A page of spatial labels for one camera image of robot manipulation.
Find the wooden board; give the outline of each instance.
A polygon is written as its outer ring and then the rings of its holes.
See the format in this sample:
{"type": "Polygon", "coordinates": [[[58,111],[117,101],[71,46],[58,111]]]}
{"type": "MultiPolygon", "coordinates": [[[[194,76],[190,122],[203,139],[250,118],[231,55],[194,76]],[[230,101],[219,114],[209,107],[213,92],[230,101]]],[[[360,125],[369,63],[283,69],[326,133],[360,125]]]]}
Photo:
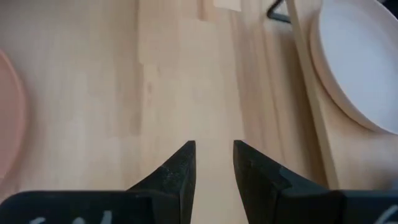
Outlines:
{"type": "Polygon", "coordinates": [[[126,189],[189,139],[192,223],[247,223],[234,139],[325,185],[291,27],[265,20],[271,2],[241,1],[241,12],[210,0],[1,2],[0,48],[30,103],[1,198],[126,189]]]}
{"type": "Polygon", "coordinates": [[[321,0],[287,0],[308,97],[333,189],[388,189],[398,179],[398,136],[369,131],[328,96],[312,65],[308,40],[321,0]]]}

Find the pink bowl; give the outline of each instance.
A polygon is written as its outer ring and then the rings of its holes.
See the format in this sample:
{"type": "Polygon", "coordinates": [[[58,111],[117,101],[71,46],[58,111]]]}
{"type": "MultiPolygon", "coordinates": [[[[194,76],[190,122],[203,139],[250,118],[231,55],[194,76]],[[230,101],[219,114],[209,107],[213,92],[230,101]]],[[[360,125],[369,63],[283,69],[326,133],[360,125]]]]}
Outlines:
{"type": "Polygon", "coordinates": [[[0,183],[21,150],[27,123],[26,108],[21,80],[0,50],[0,183]]]}

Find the wooden cutting board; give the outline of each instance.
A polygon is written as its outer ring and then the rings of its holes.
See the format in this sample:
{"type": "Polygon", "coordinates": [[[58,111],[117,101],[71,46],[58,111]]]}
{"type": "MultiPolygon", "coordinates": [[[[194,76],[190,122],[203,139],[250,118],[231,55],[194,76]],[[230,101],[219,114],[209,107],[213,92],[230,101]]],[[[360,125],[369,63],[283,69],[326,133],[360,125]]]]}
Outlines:
{"type": "Polygon", "coordinates": [[[349,119],[331,100],[312,65],[310,25],[321,4],[287,0],[329,186],[388,189],[398,179],[398,136],[375,133],[349,119]]]}

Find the wood grain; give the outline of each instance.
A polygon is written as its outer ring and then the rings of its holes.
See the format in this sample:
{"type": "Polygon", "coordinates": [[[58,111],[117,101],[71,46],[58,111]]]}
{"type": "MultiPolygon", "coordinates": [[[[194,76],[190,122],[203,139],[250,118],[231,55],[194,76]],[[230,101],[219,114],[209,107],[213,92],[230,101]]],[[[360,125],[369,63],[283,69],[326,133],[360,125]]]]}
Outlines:
{"type": "Polygon", "coordinates": [[[349,119],[323,89],[310,59],[310,24],[321,0],[288,0],[328,183],[333,189],[388,189],[398,177],[398,137],[349,119]]]}
{"type": "Polygon", "coordinates": [[[0,2],[30,128],[2,198],[126,189],[197,141],[193,223],[247,223],[232,143],[326,185],[291,27],[271,0],[0,2]]]}

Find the white bowl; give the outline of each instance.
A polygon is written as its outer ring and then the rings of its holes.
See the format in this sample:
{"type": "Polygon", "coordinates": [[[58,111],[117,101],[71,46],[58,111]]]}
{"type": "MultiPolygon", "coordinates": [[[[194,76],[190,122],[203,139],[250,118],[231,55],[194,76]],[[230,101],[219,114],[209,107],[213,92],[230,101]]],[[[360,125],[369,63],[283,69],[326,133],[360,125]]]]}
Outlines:
{"type": "Polygon", "coordinates": [[[398,134],[398,20],[374,0],[324,0],[310,45],[333,101],[364,127],[398,134]]]}

